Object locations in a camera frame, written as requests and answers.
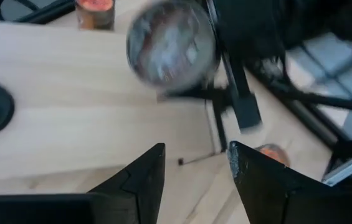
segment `wooden surface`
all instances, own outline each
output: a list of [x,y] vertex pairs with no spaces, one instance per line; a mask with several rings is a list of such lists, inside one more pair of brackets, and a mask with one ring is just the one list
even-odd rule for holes
[[157,142],[169,159],[213,150],[204,105],[158,104],[124,35],[0,24],[0,84],[16,101],[0,179],[128,164]]

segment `wooden table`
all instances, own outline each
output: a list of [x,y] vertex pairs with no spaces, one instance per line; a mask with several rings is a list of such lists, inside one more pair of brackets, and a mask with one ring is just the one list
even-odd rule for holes
[[[157,104],[155,92],[128,68],[125,34],[146,1],[117,1],[116,34],[79,31],[74,14],[49,27],[0,24],[0,84],[17,105],[0,132],[0,194],[86,192],[161,141],[167,160],[158,223],[248,223],[225,155],[177,165],[180,156],[219,150],[210,105],[207,122],[197,102]],[[311,82],[293,61],[290,69],[297,84]],[[241,134],[229,111],[223,115],[229,140],[279,144],[292,169],[321,179],[327,148],[248,78],[263,125]],[[225,82],[220,67],[216,83]],[[340,111],[329,114],[343,121]]]

